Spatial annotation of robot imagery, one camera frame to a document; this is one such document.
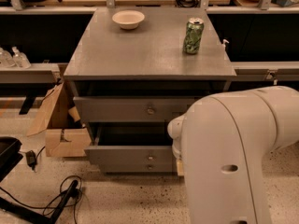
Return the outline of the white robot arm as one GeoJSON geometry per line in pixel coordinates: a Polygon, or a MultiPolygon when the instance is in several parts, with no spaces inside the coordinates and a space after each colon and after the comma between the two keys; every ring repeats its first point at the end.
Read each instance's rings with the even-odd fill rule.
{"type": "Polygon", "coordinates": [[[167,127],[182,162],[192,224],[272,224],[263,156],[299,141],[299,91],[209,95],[167,127]]]}

